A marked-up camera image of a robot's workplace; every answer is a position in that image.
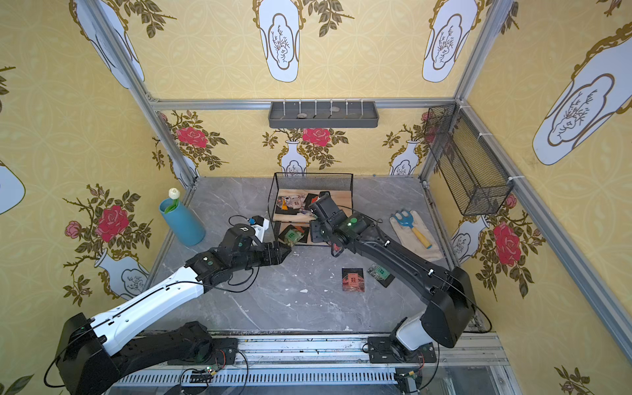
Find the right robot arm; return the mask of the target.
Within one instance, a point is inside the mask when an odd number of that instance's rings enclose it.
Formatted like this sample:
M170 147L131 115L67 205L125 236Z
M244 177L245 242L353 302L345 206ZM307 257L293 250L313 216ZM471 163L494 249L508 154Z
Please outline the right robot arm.
M333 254L350 251L368 258L406 285L426 309L403 319L392 332L394 345L414 352L431 342L454 348L479 308L472 283L461 268L449 270L416 255L387 235L378 222L361 212L348 216L330 194L309 204L319 233Z

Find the red floral tea bag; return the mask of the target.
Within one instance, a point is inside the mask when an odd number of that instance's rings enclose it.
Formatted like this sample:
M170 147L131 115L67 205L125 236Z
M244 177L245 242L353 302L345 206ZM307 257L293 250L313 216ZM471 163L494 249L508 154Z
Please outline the red floral tea bag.
M332 242L330 245L330 253L334 258L339 257L345 250L343 245Z

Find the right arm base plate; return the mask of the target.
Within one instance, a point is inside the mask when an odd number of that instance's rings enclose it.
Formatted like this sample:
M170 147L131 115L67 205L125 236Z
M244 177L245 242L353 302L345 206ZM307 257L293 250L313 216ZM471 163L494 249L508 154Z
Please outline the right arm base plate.
M369 356L370 364L418 364L436 363L438 358L432 343L410 351L394 337L369 337L362 347Z

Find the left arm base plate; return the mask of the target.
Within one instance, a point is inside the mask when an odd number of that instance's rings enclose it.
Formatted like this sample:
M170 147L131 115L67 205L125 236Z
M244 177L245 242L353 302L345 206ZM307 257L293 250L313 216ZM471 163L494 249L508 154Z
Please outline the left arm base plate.
M238 345L239 340L235 337L215 337L194 347L190 356L169 360L167 365L234 365Z

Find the green tea bag top shelf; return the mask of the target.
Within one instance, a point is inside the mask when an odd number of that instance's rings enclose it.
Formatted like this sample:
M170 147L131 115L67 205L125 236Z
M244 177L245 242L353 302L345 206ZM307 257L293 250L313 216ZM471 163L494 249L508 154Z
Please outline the green tea bag top shelf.
M381 267L378 264L374 264L368 270L370 276L375 279L381 286L384 288L388 288L390 284L395 279L392 273L390 273L386 268Z

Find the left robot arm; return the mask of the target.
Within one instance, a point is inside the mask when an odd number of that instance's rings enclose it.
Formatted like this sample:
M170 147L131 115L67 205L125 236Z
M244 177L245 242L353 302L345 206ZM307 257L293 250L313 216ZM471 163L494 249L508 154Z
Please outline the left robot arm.
M213 339L199 322L154 335L143 331L182 304L228 281L232 273L281 264L291 247L263 242L240 224L219 246L188 259L166 280L92 318L80 313L64 324L52 362L71 394L102 394L127 375L169 360L212 354Z

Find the red house tea bag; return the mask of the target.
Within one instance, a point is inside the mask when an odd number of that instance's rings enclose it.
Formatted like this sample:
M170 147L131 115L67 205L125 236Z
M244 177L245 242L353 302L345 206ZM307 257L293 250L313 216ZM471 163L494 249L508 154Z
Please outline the red house tea bag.
M347 292L365 291L365 278L362 268L342 269L342 290Z

